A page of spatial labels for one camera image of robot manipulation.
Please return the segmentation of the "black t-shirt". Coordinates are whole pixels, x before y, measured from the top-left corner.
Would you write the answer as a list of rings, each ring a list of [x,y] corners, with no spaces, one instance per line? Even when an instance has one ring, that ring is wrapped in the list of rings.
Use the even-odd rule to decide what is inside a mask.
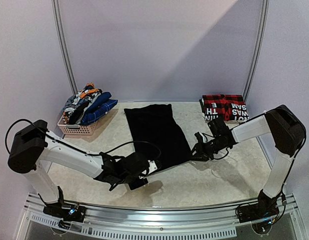
[[[158,171],[184,164],[192,152],[184,132],[173,118],[171,104],[125,108],[134,149],[154,160]]]

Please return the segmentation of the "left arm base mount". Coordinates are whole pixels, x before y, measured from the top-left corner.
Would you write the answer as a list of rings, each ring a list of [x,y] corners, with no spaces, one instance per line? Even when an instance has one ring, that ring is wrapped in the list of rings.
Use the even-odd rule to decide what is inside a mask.
[[[64,202],[47,203],[43,209],[43,213],[56,218],[62,219],[64,222],[83,223],[86,216],[87,208],[75,203],[66,204]]]

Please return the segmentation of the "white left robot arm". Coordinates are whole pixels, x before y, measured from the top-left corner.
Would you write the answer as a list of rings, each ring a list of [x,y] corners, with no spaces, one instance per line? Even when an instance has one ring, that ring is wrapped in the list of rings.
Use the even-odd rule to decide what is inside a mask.
[[[154,143],[140,141],[140,144],[149,145],[157,151],[153,158],[147,158],[140,152],[128,156],[111,155],[110,151],[89,151],[65,141],[50,131],[48,123],[42,119],[32,122],[21,118],[12,123],[8,130],[20,122],[28,125],[15,133],[11,146],[5,146],[7,164],[31,183],[41,200],[58,217],[65,217],[69,206],[62,201],[61,189],[41,167],[40,161],[56,163],[107,183],[111,191],[122,184],[145,184],[148,175],[158,170],[162,151]]]

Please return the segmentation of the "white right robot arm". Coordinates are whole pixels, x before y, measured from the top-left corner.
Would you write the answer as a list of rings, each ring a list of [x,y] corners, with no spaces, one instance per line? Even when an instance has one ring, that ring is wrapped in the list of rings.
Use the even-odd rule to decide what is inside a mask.
[[[212,139],[207,140],[204,133],[195,133],[197,142],[191,151],[192,161],[215,160],[215,155],[221,150],[229,151],[241,142],[271,135],[276,149],[275,159],[268,179],[258,195],[258,203],[253,206],[253,214],[257,218],[264,218],[272,211],[272,204],[282,194],[295,159],[306,142],[305,126],[284,104],[233,128],[229,128],[221,117],[209,121],[207,125]]]

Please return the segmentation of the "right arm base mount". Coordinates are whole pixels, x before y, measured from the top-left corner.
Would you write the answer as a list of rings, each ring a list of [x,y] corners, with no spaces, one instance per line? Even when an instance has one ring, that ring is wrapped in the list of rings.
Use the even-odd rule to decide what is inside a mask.
[[[251,222],[263,218],[270,218],[271,216],[275,215],[275,218],[269,221],[269,224],[273,225],[274,223],[278,222],[285,213],[287,201],[284,200],[282,202],[282,205],[283,205],[283,212],[282,214],[280,214],[279,207],[276,203],[266,210],[261,210],[261,207],[259,207],[257,203],[255,204],[243,203],[237,206],[237,208],[235,209],[235,214],[239,219],[240,223]]]

